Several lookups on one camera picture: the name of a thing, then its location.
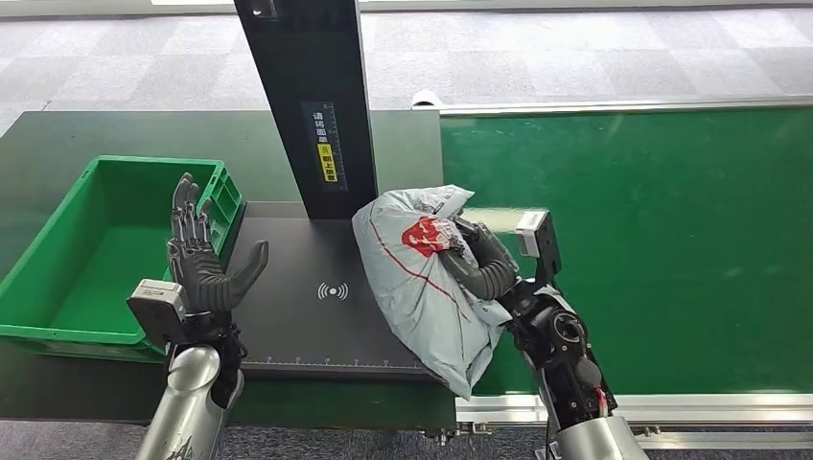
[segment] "green storage bin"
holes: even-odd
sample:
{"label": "green storage bin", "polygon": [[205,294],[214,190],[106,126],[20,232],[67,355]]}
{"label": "green storage bin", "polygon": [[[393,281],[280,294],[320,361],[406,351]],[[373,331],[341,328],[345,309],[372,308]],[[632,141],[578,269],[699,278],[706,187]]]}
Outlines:
{"label": "green storage bin", "polygon": [[212,197],[220,253],[242,202],[221,161],[100,156],[0,284],[0,337],[47,355],[160,360],[126,299],[144,278],[170,279],[172,194],[184,173],[199,202]]}

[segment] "package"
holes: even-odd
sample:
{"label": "package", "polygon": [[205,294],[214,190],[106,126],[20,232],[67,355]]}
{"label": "package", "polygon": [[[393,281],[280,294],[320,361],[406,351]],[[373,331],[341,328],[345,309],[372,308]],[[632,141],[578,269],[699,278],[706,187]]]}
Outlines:
{"label": "package", "polygon": [[454,185],[390,191],[353,216],[370,287],[392,332],[458,396],[469,399],[511,319],[462,287],[437,252],[476,259],[451,218],[473,195]]}

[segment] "black platform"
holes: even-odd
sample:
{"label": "black platform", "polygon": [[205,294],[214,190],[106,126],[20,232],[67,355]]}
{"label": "black platform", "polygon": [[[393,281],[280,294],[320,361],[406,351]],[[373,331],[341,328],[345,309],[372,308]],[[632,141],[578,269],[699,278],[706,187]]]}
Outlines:
{"label": "black platform", "polygon": [[242,266],[257,240],[270,242],[268,266],[234,311],[247,376],[431,380],[389,330],[349,220],[249,202],[229,267]]}

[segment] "red wire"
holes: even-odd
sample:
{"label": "red wire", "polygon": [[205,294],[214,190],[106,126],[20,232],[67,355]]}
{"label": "red wire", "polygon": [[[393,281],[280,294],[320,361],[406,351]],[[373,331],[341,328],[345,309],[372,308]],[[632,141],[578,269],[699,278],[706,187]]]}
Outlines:
{"label": "red wire", "polygon": [[595,387],[595,392],[598,393],[598,406],[602,409],[603,412],[607,412],[607,395],[604,394],[604,390],[599,387]]}

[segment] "humanoid robot hand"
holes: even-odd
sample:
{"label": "humanoid robot hand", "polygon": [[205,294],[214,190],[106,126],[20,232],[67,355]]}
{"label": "humanoid robot hand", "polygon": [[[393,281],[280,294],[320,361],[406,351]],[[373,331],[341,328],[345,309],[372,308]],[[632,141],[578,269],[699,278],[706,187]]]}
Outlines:
{"label": "humanoid robot hand", "polygon": [[226,275],[212,247],[206,198],[197,210],[199,186],[184,173],[173,193],[173,237],[167,242],[170,273],[183,286],[188,298],[187,312],[227,312],[237,307],[268,263],[268,241],[257,241],[248,262]]}

